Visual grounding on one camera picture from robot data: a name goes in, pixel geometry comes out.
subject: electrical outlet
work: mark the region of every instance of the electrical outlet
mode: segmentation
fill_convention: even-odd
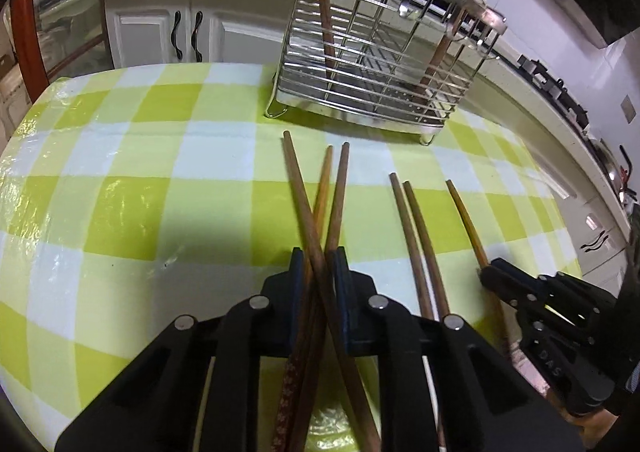
[[[625,99],[622,100],[620,107],[622,107],[622,112],[625,113],[626,122],[631,123],[636,117],[636,108],[634,107],[634,104],[631,103],[631,98],[629,98],[629,95],[625,96]]]

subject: metal pivot bolt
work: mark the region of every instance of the metal pivot bolt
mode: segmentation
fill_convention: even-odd
[[[369,297],[369,305],[373,309],[384,309],[389,305],[389,299],[382,295],[372,295]]]
[[[269,299],[264,295],[256,295],[249,299],[249,305],[251,309],[265,309],[269,307]]]
[[[196,323],[196,321],[192,316],[181,315],[175,319],[174,327],[178,329],[178,331],[185,331],[186,329],[191,329],[194,323]]]
[[[459,331],[465,325],[465,321],[458,315],[447,315],[444,317],[444,324],[454,331]]]

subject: gas stove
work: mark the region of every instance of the gas stove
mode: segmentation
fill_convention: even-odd
[[[589,117],[574,98],[569,95],[564,81],[555,80],[539,60],[535,62],[522,55],[518,58],[516,72],[535,86],[547,101],[558,110],[580,133],[587,128]]]
[[[539,60],[533,61],[522,55],[518,58],[516,64],[513,64],[507,57],[501,56],[500,59],[521,78],[526,80],[529,85],[537,90],[550,106],[552,106],[568,125],[577,133],[584,147],[589,151],[594,160],[598,163],[600,171],[616,194],[620,193],[620,186],[615,185],[610,177],[610,170],[619,168],[615,160],[608,156],[606,151],[600,148],[602,143],[592,141],[586,134],[586,128],[589,125],[589,117],[587,111],[583,109],[574,98],[569,95],[564,81],[561,78],[552,77],[546,67]]]

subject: kitchen countertop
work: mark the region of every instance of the kitchen countertop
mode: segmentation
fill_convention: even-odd
[[[262,113],[273,73],[171,64],[56,82],[9,142],[0,161],[0,382],[50,450],[175,317],[220,316],[287,265],[301,242],[284,130],[310,193],[326,145],[350,141],[341,241],[351,269],[372,275],[380,293],[413,313],[390,172],[414,186],[452,311],[489,339],[490,310],[447,179],[489,258],[532,276],[580,276],[558,207],[509,130],[459,110],[424,147],[417,136],[300,110],[270,120]],[[375,404],[371,366],[363,364],[364,381]],[[268,449],[282,371],[281,360],[262,361],[260,450]],[[326,386],[337,373],[323,371]],[[321,390],[320,400],[315,428],[330,432],[312,433],[310,450],[348,443],[339,389]]]
[[[425,37],[425,39],[434,44],[439,40],[437,37]],[[496,48],[512,63],[515,63],[520,55],[504,38],[500,38]],[[471,59],[474,56],[473,53],[466,50],[462,61],[464,62],[465,58],[469,57],[467,62],[472,65]],[[623,235],[628,237],[630,226],[626,213],[620,206],[618,197],[613,193],[607,178],[603,175],[593,155],[584,146],[580,136],[566,123],[561,114],[553,109],[529,83],[525,82],[508,65],[501,63],[499,60],[485,63],[480,70],[480,74],[488,82],[497,85],[510,95],[526,114],[535,118],[553,138],[559,141],[563,149],[571,155],[597,193],[602,197]],[[495,115],[495,118],[500,121],[500,114]]]

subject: pot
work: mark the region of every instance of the pot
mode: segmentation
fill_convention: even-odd
[[[609,178],[613,190],[616,194],[618,194],[620,202],[624,203],[624,197],[626,193],[631,192],[635,195],[635,192],[630,191],[627,186],[628,180],[631,177],[633,165],[631,164],[631,161],[626,154],[625,148],[620,145],[620,151],[625,157],[626,164],[628,165],[628,170],[625,170],[618,164],[609,147],[606,143],[604,143],[602,139],[600,141],[590,139],[590,141],[591,145],[593,146],[594,152],[596,152],[598,159],[604,166],[604,169],[607,171],[607,177]]]

